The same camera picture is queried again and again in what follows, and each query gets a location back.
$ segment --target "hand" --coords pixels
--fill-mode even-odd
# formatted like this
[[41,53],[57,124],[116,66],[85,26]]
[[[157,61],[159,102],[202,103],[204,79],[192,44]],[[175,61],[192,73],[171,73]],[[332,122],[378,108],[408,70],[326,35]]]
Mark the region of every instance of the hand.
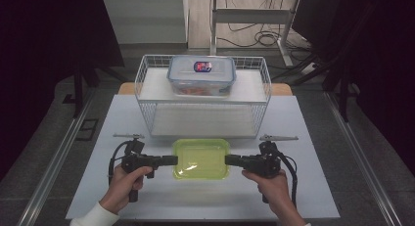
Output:
[[291,202],[285,170],[281,169],[272,179],[262,178],[247,170],[242,174],[258,184],[258,190],[269,201],[269,207],[285,226],[303,226],[305,221]]
[[140,167],[127,174],[117,165],[114,169],[114,176],[107,193],[100,200],[100,205],[107,211],[118,214],[118,212],[128,205],[128,194],[131,190],[143,188],[144,175],[152,172],[150,166]]

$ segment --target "person's arm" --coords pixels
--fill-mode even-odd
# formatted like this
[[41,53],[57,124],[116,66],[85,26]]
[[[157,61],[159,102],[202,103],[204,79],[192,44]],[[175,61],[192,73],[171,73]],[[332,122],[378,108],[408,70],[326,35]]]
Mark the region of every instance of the person's arm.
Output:
[[70,226],[110,226],[116,223],[118,212],[128,205],[129,192],[143,188],[144,175],[152,171],[151,167],[143,166],[127,174],[121,165],[116,166],[107,193],[85,216],[74,218]]
[[258,190],[269,201],[269,207],[278,216],[284,226],[304,226],[305,221],[291,202],[287,176],[283,169],[273,179],[265,179],[243,170],[242,174],[258,184]]

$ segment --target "plastic food container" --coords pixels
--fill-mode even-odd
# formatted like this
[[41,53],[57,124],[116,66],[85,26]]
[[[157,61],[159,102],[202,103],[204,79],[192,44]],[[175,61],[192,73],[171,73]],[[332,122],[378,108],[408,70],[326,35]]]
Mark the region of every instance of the plastic food container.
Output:
[[225,156],[229,143],[222,139],[180,139],[173,143],[178,163],[173,167],[176,179],[219,180],[229,174]]
[[226,57],[174,56],[167,78],[176,95],[226,97],[236,79],[235,63]]

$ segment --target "green tray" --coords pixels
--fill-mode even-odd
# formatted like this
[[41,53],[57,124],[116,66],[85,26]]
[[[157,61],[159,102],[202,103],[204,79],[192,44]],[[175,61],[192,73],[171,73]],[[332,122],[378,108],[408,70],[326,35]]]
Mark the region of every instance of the green tray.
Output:
[[178,163],[173,168],[176,179],[224,179],[229,174],[225,156],[229,143],[222,139],[181,139],[173,143]]

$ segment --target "white wall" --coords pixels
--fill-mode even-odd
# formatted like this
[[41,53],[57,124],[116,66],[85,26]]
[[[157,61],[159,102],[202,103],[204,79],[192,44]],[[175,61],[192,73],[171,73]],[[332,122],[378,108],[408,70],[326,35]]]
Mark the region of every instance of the white wall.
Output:
[[104,0],[119,44],[186,43],[187,0]]

